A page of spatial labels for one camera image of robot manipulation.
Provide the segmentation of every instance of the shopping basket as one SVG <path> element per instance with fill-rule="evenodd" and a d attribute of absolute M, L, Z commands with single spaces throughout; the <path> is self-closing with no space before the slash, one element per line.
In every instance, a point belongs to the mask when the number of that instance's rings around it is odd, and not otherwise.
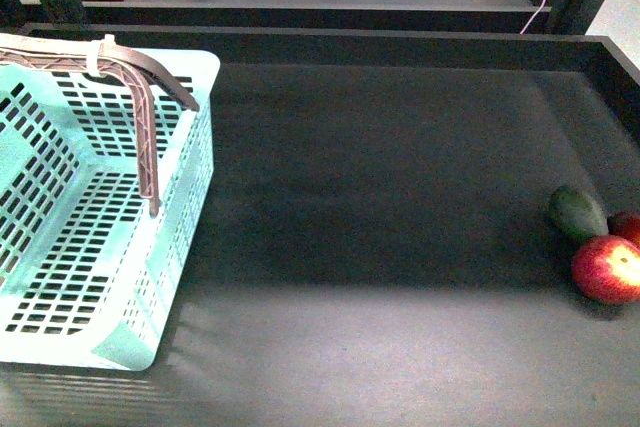
<path fill-rule="evenodd" d="M 3 362 L 145 369 L 178 288 L 220 62 L 106 40 L 0 35 Z"/>

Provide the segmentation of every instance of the avocado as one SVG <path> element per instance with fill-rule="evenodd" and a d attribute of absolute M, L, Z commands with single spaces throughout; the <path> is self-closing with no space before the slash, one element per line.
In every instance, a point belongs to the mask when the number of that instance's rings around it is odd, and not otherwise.
<path fill-rule="evenodd" d="M 600 204 L 586 191 L 569 185 L 562 185 L 551 194 L 549 217 L 579 245 L 609 233 L 607 216 Z"/>

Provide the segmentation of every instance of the apple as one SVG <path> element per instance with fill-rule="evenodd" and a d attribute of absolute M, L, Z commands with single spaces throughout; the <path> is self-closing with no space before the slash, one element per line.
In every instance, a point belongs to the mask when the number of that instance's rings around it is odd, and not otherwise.
<path fill-rule="evenodd" d="M 571 273 L 578 288 L 605 304 L 640 299 L 640 249 L 616 235 L 594 237 L 573 256 Z"/>
<path fill-rule="evenodd" d="M 609 232 L 631 241 L 640 249 L 640 215 L 618 212 L 607 219 Z"/>

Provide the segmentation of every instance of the basket slot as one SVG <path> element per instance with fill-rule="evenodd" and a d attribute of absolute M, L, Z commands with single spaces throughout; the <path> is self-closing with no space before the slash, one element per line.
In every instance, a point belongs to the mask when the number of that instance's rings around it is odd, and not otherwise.
<path fill-rule="evenodd" d="M 2 99 L 0 272 L 11 273 L 80 164 L 60 133 L 18 83 Z"/>

